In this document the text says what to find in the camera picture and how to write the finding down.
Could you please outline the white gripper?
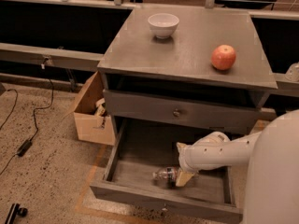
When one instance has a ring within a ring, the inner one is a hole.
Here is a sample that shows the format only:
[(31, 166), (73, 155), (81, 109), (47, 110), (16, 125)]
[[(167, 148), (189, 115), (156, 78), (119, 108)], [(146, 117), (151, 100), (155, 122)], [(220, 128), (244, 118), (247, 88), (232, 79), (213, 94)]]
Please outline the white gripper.
[(223, 147), (230, 142), (226, 134), (213, 132), (192, 145), (177, 142), (178, 170), (176, 186), (184, 187), (200, 170), (213, 170), (226, 165)]

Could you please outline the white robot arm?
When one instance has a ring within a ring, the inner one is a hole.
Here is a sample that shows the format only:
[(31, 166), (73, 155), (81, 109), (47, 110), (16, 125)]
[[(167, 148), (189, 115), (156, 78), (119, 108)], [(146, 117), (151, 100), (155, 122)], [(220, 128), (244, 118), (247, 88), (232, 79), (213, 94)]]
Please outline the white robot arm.
[(229, 140), (214, 132), (192, 145), (177, 144), (183, 187), (201, 170), (246, 164), (240, 224), (299, 224), (299, 111), (288, 112), (262, 131)]

